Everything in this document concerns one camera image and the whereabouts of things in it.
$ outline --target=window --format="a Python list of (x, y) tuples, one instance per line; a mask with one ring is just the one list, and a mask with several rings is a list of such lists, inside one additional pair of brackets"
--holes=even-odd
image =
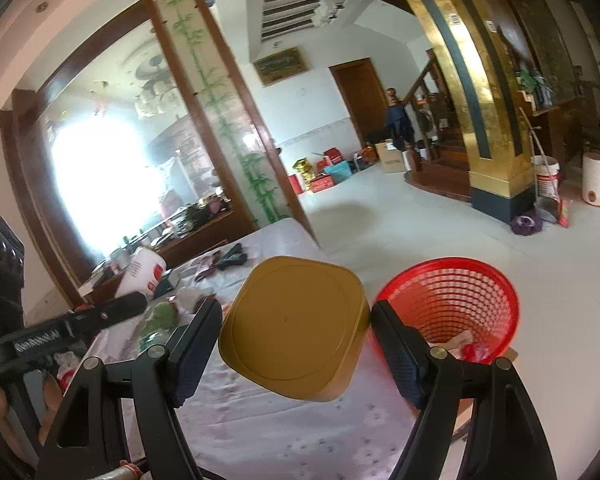
[(99, 258), (222, 193), (150, 22), (87, 65), (40, 120), (62, 200)]

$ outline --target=gold square container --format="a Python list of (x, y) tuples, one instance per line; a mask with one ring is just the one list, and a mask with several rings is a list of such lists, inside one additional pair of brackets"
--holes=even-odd
[(349, 269), (275, 256), (242, 285), (224, 320), (224, 362), (247, 379), (292, 399), (327, 402), (349, 386), (369, 307)]

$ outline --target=red label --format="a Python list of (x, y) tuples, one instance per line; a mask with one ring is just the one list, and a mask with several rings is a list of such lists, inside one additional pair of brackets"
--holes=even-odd
[(160, 281), (160, 278), (162, 277), (162, 267), (160, 265), (156, 265), (154, 267), (154, 278), (158, 281)]

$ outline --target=purple mop head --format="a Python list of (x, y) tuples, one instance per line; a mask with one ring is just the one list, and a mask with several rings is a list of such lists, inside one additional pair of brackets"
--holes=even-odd
[(515, 234), (521, 236), (530, 236), (542, 231), (542, 219), (533, 211), (516, 216), (509, 225)]

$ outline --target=white bucket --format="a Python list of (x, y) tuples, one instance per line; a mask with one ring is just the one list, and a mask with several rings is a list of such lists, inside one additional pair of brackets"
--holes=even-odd
[(167, 264), (157, 253), (146, 247), (139, 248), (122, 276), (116, 298), (131, 292), (142, 292), (151, 301), (166, 268)]
[(582, 199), (600, 207), (600, 154), (585, 153), (582, 156)]
[(560, 163), (552, 156), (548, 156), (546, 161), (549, 163), (549, 168), (544, 164), (544, 157), (542, 155), (534, 156), (534, 168), (536, 170), (536, 179), (538, 180), (538, 195), (557, 199)]

